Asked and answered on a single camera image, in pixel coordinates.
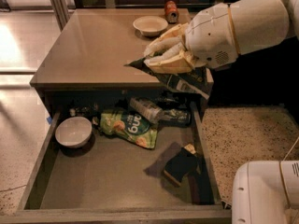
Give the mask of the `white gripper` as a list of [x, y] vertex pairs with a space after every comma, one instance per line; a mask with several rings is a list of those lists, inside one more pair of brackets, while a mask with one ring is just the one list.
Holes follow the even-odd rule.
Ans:
[[229, 6], [223, 3], [201, 10], [191, 22], [178, 24], [147, 45], [144, 56], [171, 49], [185, 43], [187, 51], [159, 61], [158, 56], [146, 59], [144, 64], [157, 74], [189, 73], [206, 66], [217, 69], [233, 63], [238, 52], [232, 28]]

